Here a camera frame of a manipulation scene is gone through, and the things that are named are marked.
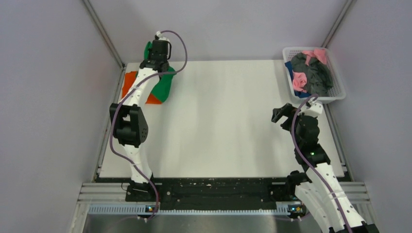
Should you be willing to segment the white plastic laundry basket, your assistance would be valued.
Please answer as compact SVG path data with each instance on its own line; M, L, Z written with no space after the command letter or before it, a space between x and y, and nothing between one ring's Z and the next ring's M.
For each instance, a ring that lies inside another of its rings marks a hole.
M284 64L290 61L295 72L306 74L308 83L304 89L310 94L318 94L319 101L326 104L335 100L343 100L346 97L337 63L328 49L322 47L286 47L282 53ZM298 98L292 91L288 71L287 76L292 101L302 102L305 98Z

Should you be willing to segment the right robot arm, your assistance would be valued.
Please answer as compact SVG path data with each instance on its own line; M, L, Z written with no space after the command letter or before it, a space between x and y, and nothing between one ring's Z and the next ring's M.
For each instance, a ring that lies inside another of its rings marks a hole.
M320 113L322 109L318 103L304 111L289 103L273 109L273 123L286 118L280 126L291 134L295 159L303 169L287 176L285 195L301 201L323 233L377 233L376 224L367 223L350 202L319 143L318 119L311 110Z

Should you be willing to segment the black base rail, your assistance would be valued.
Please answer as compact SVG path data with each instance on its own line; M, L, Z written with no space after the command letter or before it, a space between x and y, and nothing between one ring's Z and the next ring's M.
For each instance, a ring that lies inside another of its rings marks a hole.
M299 202L290 178L153 178L130 183L127 202L159 202L160 210L275 210Z

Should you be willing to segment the folded orange t shirt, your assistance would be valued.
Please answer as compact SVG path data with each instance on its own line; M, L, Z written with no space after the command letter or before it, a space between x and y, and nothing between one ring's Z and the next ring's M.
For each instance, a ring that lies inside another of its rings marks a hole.
M125 74L124 82L121 91L121 99L123 99L128 93L129 89L132 87L132 84L136 80L137 71L131 71ZM146 104L162 104L162 101L159 100L154 94L150 93Z

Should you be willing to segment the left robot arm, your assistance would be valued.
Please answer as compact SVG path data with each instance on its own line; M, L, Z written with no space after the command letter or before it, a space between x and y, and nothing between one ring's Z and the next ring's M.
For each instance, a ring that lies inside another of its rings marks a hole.
M163 73L168 71L170 53L171 44L166 38L156 38L149 43L138 71L126 75L124 97L109 108L111 139L117 139L124 149L124 154L115 154L126 159L131 167L127 201L156 200L156 188L151 181L153 173L143 148L149 133L143 107Z

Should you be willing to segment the blue t shirt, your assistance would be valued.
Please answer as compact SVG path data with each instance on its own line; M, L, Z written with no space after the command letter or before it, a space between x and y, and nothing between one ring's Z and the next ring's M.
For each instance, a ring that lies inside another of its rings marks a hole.
M306 74L304 72L295 72L290 61L285 63L285 67L290 75L294 95L301 99L309 97L311 94L304 89L308 83Z

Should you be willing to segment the green t shirt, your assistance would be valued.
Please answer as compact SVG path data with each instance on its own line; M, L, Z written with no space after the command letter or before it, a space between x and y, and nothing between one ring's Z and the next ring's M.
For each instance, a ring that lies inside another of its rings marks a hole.
M151 47L152 42L148 42L144 51L144 60L140 63L139 69L144 69L148 68L148 48ZM154 94L159 100L164 103L170 93L171 89L171 84L172 84L172 79L175 75L175 70L169 65L169 69L151 69L153 71L156 71L158 73L161 73L161 75L158 77L159 81L156 83L156 85L153 87L150 93Z

